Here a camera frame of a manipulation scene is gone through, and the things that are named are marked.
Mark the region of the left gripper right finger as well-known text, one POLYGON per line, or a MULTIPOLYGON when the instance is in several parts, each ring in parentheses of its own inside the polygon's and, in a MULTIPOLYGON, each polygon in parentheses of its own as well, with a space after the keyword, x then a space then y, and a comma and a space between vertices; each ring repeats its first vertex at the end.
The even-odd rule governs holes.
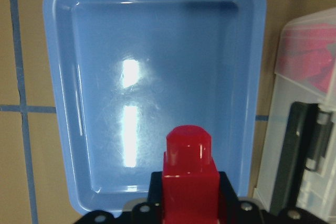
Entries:
POLYGON ((221 205, 236 205, 238 197, 225 172, 219 172, 219 203, 221 205))

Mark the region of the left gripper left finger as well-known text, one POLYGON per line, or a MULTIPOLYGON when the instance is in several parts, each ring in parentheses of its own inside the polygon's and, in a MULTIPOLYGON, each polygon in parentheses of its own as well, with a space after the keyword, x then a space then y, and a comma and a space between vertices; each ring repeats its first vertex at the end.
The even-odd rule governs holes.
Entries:
POLYGON ((147 202, 160 206, 163 198, 162 172, 153 172, 150 178, 147 202))

